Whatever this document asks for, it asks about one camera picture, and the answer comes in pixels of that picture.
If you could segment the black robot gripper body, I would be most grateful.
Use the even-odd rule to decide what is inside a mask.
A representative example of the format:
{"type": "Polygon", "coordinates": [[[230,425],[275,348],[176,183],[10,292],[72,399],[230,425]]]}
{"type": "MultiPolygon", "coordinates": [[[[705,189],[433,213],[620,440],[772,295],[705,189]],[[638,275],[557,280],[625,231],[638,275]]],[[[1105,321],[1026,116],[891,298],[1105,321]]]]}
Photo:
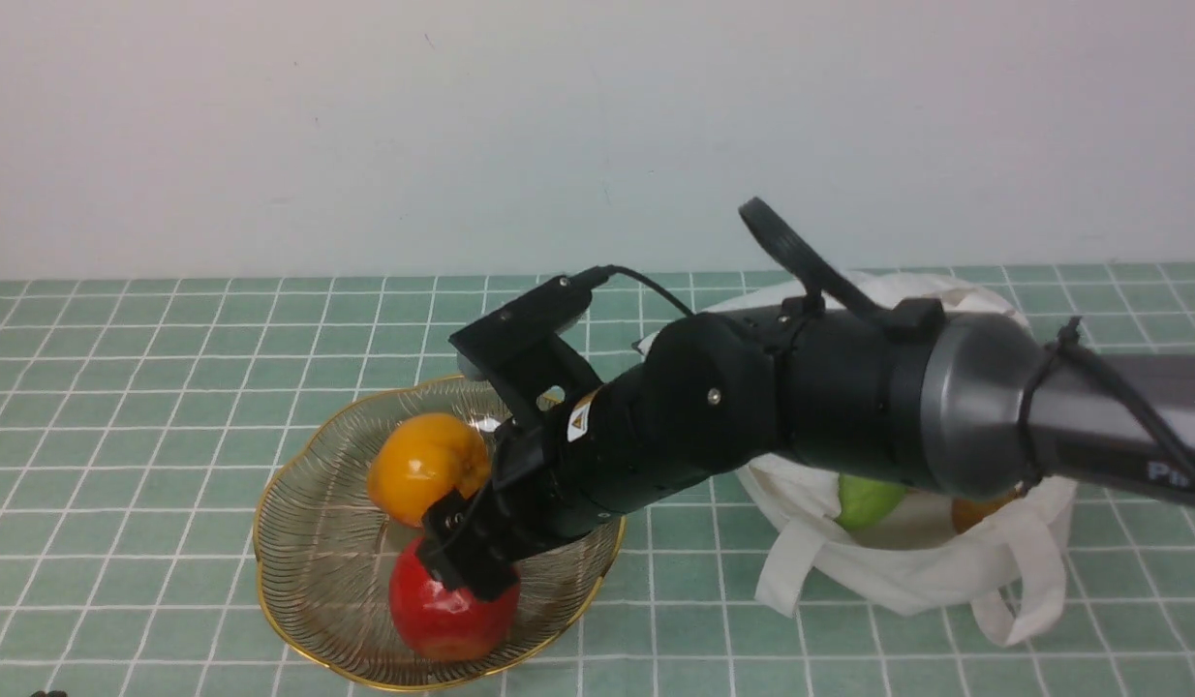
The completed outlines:
{"type": "Polygon", "coordinates": [[[776,329],[772,310],[690,314],[609,383],[571,398],[549,389],[540,428],[511,416],[496,429],[486,484],[425,512],[421,564],[491,601],[519,561],[782,450],[776,329]]]}

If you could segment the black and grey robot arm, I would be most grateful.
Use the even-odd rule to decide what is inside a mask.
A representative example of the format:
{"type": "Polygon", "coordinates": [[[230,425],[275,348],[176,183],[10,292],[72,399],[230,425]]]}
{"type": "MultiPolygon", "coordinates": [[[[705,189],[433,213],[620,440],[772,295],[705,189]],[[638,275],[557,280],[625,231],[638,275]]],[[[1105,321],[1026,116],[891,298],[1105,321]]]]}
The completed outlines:
{"type": "Polygon", "coordinates": [[[491,601],[517,562],[756,456],[969,501],[1066,477],[1195,508],[1195,354],[1099,357],[1078,318],[1037,346],[1000,314],[881,306],[770,204],[740,220],[803,292],[682,316],[611,383],[563,340],[621,273],[558,275],[451,336],[510,416],[492,472],[423,516],[417,560],[491,601]]]}

